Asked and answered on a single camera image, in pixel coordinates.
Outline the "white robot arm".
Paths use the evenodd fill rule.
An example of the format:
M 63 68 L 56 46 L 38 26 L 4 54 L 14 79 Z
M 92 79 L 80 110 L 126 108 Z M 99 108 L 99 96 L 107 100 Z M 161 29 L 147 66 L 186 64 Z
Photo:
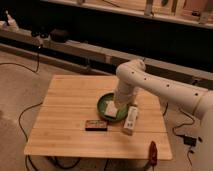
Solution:
M 146 72 L 140 59 L 120 64 L 114 91 L 117 109 L 135 100 L 138 87 L 164 98 L 200 120 L 192 171 L 213 171 L 213 90 L 158 77 Z

